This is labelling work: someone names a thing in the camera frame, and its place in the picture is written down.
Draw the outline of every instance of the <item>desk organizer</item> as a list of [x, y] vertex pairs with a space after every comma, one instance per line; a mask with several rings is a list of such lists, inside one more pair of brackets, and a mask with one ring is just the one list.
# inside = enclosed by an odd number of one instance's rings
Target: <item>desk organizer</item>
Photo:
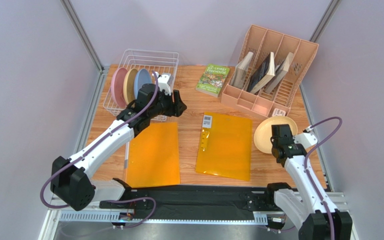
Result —
[[[317, 50], [318, 44], [314, 42], [261, 26], [251, 25], [245, 35], [238, 60], [238, 62], [242, 61], [248, 52], [253, 52], [251, 63], [245, 75], [245, 84], [242, 89], [227, 84], [221, 95], [221, 103], [263, 120], [271, 117], [274, 109], [284, 110], [288, 115], [294, 95], [311, 66]], [[270, 52], [275, 54], [275, 65], [281, 64], [288, 53], [294, 53], [288, 73], [270, 94], [264, 92], [265, 87], [257, 94], [245, 91], [250, 76]]]
[[[127, 49], [122, 55], [118, 68], [126, 68], [127, 70], [132, 68], [137, 70], [146, 69], [150, 73], [153, 70], [159, 74], [171, 74], [173, 76], [171, 89], [173, 89], [178, 65], [179, 53], [177, 52]], [[103, 101], [103, 107], [112, 115], [117, 116], [126, 106], [120, 107], [114, 102], [111, 95], [111, 88], [109, 88]], [[167, 120], [167, 117], [160, 115], [154, 117], [152, 120], [164, 122]]]

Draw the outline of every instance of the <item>wooden table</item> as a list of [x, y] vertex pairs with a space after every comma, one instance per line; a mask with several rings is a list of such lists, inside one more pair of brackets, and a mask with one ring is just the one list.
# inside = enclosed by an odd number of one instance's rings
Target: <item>wooden table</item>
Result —
[[[112, 65], [106, 79], [103, 93], [100, 97], [99, 106], [91, 126], [91, 132], [87, 143], [91, 143], [114, 121], [115, 117], [103, 107], [106, 93], [111, 85], [111, 78], [118, 65]], [[181, 117], [170, 117], [167, 121], [178, 123], [179, 139], [179, 163], [180, 179], [182, 184], [196, 185], [224, 185], [224, 186], [255, 186], [266, 187], [269, 183], [286, 182], [290, 186], [295, 184], [286, 170], [276, 163], [271, 154], [260, 152], [254, 144], [251, 152], [250, 181], [226, 178], [221, 176], [208, 175], [195, 172], [195, 163], [198, 154], [200, 132], [205, 111], [219, 114], [234, 115], [250, 118], [253, 122], [253, 132], [262, 120], [250, 117], [240, 111], [234, 110], [220, 103], [216, 98], [195, 90], [195, 86], [205, 70], [205, 66], [179, 66], [175, 79], [175, 89], [180, 90], [180, 96], [187, 105], [187, 110]], [[309, 126], [309, 121], [303, 104], [301, 93], [298, 91], [291, 111], [288, 115], [298, 126], [299, 131]], [[112, 178], [123, 179], [125, 147], [118, 149], [109, 159], [97, 170], [93, 179], [110, 180]], [[310, 157], [311, 165], [317, 178], [323, 187], [326, 186], [323, 172], [316, 151]]]

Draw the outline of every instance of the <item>green book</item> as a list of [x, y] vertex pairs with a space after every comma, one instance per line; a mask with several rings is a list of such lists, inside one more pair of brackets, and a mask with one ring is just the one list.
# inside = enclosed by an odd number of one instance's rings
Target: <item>green book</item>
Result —
[[208, 64], [195, 90], [218, 97], [229, 73], [229, 67]]

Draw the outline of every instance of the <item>blue plate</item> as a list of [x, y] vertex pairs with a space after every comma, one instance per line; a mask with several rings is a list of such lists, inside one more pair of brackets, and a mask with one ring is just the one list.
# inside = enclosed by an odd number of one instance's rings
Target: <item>blue plate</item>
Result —
[[144, 84], [151, 84], [151, 75], [149, 74], [148, 70], [146, 69], [140, 69], [137, 74], [136, 78], [134, 79], [134, 97], [137, 99], [139, 90]]

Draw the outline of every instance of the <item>pink plastic plate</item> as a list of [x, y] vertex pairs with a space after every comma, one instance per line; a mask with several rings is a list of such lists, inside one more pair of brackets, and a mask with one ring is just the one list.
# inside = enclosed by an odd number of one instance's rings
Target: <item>pink plastic plate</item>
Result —
[[124, 67], [118, 68], [110, 82], [110, 94], [112, 95], [112, 100], [120, 107], [124, 108], [126, 106], [126, 101], [123, 96], [123, 88], [124, 88], [124, 78], [127, 74], [127, 69]]

